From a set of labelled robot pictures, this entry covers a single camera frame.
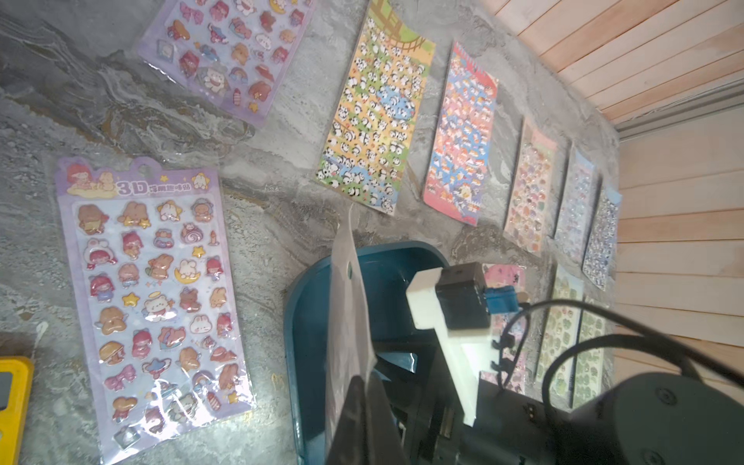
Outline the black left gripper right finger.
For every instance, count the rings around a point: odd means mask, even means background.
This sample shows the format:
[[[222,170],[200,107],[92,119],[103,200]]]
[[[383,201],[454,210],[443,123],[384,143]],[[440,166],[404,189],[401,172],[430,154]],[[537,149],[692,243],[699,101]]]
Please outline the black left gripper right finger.
[[[369,464],[408,464],[382,380],[372,373],[367,384],[367,455]]]

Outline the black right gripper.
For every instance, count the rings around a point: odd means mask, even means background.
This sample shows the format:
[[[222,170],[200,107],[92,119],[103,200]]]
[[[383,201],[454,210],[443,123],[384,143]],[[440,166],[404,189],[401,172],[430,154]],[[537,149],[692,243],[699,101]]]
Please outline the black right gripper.
[[[412,464],[573,464],[571,440],[544,404],[482,379],[472,424],[436,337],[376,340],[376,372]]]

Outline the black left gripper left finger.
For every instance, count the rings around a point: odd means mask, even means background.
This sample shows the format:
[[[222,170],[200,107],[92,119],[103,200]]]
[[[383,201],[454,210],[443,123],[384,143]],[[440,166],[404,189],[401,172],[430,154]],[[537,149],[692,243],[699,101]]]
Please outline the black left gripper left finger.
[[[339,422],[325,461],[333,465],[368,463],[366,433],[366,390],[360,376],[350,381]]]

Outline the green yellow sticker sheet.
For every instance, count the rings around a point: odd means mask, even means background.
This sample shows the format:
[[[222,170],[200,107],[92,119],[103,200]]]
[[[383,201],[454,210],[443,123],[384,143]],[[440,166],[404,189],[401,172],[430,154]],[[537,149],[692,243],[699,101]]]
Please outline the green yellow sticker sheet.
[[[375,356],[366,291],[353,237],[353,211],[341,216],[331,249],[331,287],[327,322],[327,375],[325,376],[325,448],[337,432],[352,379],[366,381]]]

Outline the teal storage box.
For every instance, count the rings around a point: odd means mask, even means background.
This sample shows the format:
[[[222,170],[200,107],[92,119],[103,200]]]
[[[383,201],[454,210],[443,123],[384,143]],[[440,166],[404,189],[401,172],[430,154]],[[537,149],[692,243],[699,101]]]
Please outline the teal storage box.
[[[356,254],[365,286],[372,341],[434,341],[433,331],[415,329],[406,290],[419,271],[447,267],[449,263],[444,255],[422,241],[367,246],[358,248]],[[326,460],[325,363],[330,293],[331,259],[326,257],[298,275],[285,309],[285,353],[294,442],[300,464],[323,464]]]

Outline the dark blue sticker sheet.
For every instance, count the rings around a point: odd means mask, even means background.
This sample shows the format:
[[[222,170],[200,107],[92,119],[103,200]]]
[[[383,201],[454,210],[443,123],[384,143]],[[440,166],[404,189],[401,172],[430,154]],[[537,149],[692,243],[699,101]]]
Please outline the dark blue sticker sheet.
[[[582,272],[598,289],[606,290],[610,276],[610,265],[617,243],[617,228],[622,195],[611,187],[604,186],[582,263]]]

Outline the pastel sticker sheet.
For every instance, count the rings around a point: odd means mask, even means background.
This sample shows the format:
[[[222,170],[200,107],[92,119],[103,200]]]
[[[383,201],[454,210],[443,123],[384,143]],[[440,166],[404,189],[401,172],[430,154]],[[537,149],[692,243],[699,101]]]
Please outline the pastel sticker sheet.
[[[546,237],[546,215],[557,143],[529,119],[521,131],[504,236],[540,257]]]

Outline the light blue sticker sheet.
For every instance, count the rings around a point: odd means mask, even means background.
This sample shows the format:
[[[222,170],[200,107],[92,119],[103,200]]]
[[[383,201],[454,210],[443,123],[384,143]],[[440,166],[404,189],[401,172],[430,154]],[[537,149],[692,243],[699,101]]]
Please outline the light blue sticker sheet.
[[[576,145],[572,145],[554,241],[558,249],[576,265],[580,265],[584,257],[597,179],[596,166]]]

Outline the red blue cat sticker sheet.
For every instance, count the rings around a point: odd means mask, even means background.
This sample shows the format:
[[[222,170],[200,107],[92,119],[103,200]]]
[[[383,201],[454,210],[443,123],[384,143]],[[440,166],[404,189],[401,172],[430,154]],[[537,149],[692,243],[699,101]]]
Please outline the red blue cat sticker sheet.
[[[486,184],[498,81],[455,42],[424,182],[424,202],[477,226]]]

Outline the pink round sticker sheet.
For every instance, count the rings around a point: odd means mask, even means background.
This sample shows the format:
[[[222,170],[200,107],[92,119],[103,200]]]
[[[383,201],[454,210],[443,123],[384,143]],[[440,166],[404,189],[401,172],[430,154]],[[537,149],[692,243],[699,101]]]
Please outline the pink round sticker sheet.
[[[254,409],[218,172],[68,157],[54,181],[102,463]]]

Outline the colourful small sticker sheet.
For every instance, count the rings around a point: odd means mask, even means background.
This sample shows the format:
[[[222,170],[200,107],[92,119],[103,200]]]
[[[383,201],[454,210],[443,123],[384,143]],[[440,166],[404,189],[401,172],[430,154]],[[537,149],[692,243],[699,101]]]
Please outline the colourful small sticker sheet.
[[[436,46],[387,1],[369,3],[316,179],[395,213]]]

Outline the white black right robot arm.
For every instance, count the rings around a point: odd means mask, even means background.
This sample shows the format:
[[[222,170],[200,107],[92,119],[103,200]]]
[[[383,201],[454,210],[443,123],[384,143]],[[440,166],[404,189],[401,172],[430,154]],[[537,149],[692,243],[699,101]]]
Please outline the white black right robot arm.
[[[432,464],[740,464],[743,407],[707,385],[705,367],[743,386],[743,373],[689,346],[639,335],[585,341],[558,358],[599,349],[644,352],[678,367],[676,374],[635,375],[571,413],[480,383],[478,416],[455,426],[443,447],[426,447]]]

